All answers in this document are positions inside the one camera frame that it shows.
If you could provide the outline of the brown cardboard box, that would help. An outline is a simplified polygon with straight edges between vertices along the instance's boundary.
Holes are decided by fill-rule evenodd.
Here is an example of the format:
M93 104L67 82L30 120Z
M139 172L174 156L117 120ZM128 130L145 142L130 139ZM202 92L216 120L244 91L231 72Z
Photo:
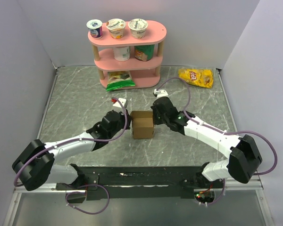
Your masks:
M152 111L132 111L133 139L148 139L154 137L154 122Z

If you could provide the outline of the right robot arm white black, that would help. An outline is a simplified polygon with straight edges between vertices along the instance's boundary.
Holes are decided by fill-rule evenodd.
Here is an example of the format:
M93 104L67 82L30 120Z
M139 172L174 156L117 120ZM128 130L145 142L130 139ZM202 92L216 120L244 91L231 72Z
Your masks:
M262 163L256 142L249 135L228 135L192 113L178 111L168 97L156 99L151 108L156 125L165 124L172 131L200 140L226 157L226 160L201 166L196 178L198 185L203 188L215 180L226 178L246 184Z

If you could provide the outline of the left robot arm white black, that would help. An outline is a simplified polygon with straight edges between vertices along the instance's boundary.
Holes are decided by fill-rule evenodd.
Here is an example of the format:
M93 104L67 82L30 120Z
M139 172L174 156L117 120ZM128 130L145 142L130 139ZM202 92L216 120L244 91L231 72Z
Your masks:
M58 142L44 143L35 139L12 164L16 173L14 185L33 191L43 184L67 184L79 189L86 183L85 174L75 164L58 165L58 161L71 156L101 149L118 139L130 128L128 112L109 111L101 121L82 134Z

